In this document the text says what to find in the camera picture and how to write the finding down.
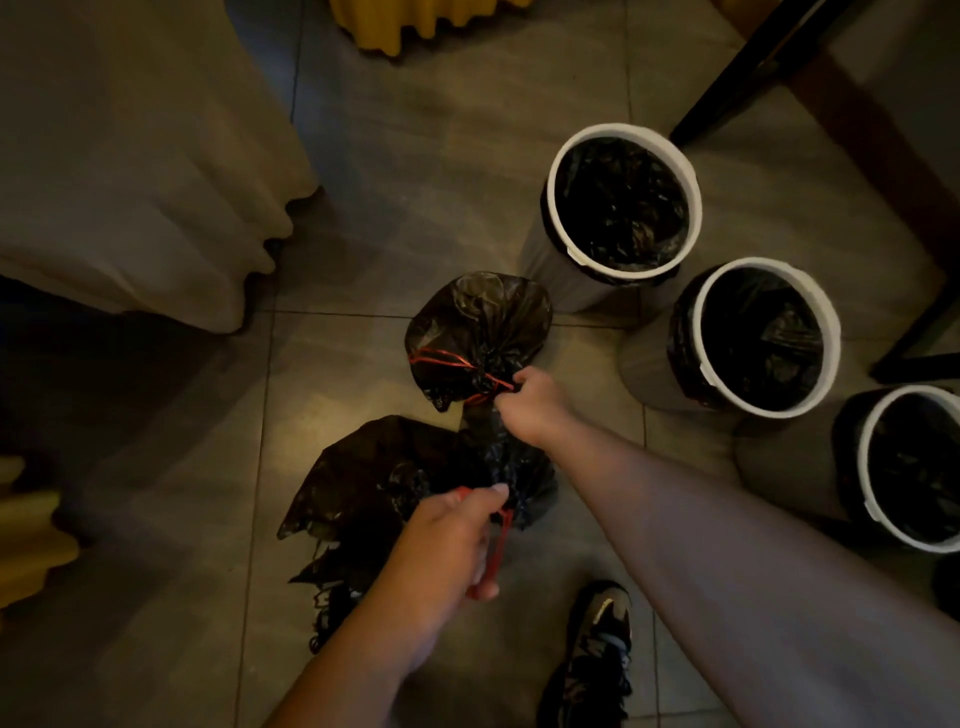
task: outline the forearm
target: forearm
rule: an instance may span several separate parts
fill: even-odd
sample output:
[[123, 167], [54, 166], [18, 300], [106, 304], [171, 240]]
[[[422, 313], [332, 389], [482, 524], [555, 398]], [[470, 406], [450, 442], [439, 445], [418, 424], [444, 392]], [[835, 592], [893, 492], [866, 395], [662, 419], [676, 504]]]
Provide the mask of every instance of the forearm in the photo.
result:
[[806, 524], [576, 420], [545, 449], [745, 725], [946, 725], [960, 711], [960, 626]]
[[265, 728], [384, 725], [413, 660], [389, 623], [393, 612], [361, 604], [310, 661]]

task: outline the black garbage bag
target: black garbage bag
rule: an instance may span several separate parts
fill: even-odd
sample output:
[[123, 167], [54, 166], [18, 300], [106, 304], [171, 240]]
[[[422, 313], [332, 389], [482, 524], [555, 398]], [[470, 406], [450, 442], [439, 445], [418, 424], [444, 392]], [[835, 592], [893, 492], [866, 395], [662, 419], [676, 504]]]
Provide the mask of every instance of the black garbage bag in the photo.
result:
[[868, 451], [876, 504], [928, 544], [960, 533], [960, 425], [936, 401], [907, 394], [876, 423]]
[[[708, 407], [728, 406], [700, 372], [693, 346], [693, 306], [707, 278], [690, 282], [674, 305], [667, 356], [684, 393]], [[823, 368], [824, 339], [804, 297], [759, 268], [734, 268], [710, 288], [701, 332], [716, 374], [742, 400], [778, 412], [802, 402]]]
[[305, 530], [325, 547], [291, 579], [321, 592], [314, 651], [370, 588], [420, 501], [460, 485], [450, 467], [459, 437], [391, 415], [321, 452], [276, 534]]
[[446, 468], [457, 437], [398, 415], [366, 423], [320, 453], [276, 537], [306, 530], [336, 541], [374, 516], [378, 527], [392, 524], [399, 533], [422, 497], [455, 487], [438, 484], [436, 476]]
[[457, 468], [470, 488], [510, 486], [507, 508], [524, 528], [553, 500], [553, 465], [507, 431], [492, 406], [543, 347], [553, 308], [546, 290], [502, 273], [471, 273], [444, 286], [407, 328], [414, 381], [441, 412], [465, 400]]
[[550, 458], [510, 434], [491, 401], [464, 407], [452, 466], [461, 484], [469, 488], [509, 485], [510, 497], [504, 508], [514, 511], [513, 525], [521, 530], [557, 500], [557, 478]]
[[554, 196], [566, 233], [608, 268], [659, 268], [686, 240], [689, 210], [680, 181], [633, 141], [607, 136], [571, 148], [560, 161]]
[[553, 307], [539, 283], [501, 273], [452, 280], [414, 317], [405, 340], [414, 381], [441, 412], [513, 389], [546, 341]]

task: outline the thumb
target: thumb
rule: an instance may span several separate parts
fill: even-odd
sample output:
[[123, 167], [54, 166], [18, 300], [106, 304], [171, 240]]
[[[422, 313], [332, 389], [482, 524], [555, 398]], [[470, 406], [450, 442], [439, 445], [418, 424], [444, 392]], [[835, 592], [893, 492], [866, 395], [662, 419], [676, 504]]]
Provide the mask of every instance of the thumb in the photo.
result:
[[496, 513], [507, 502], [510, 488], [497, 483], [492, 488], [475, 488], [457, 506], [461, 515], [471, 523], [482, 524], [491, 513]]

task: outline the shoe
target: shoe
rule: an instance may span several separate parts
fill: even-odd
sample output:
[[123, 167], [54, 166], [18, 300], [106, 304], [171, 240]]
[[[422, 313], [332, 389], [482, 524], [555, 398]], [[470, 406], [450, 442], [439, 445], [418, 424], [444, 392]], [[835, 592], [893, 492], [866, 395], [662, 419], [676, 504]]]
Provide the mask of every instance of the shoe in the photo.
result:
[[547, 683], [538, 728], [619, 728], [631, 693], [630, 596], [615, 581], [584, 587], [566, 627], [566, 661]]

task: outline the yellow cloth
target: yellow cloth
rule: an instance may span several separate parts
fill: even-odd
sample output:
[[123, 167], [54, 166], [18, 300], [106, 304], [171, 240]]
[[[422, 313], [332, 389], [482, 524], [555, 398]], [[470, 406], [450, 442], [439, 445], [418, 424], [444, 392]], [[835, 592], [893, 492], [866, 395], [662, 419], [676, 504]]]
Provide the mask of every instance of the yellow cloth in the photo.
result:
[[50, 523], [59, 493], [6, 493], [22, 470], [20, 458], [0, 457], [0, 609], [39, 592], [49, 569], [80, 553], [77, 542]]
[[[526, 8], [533, 0], [508, 2]], [[496, 0], [330, 0], [330, 8], [359, 48], [396, 56], [404, 25], [412, 25], [421, 37], [433, 37], [438, 17], [461, 28], [475, 15], [493, 15]]]

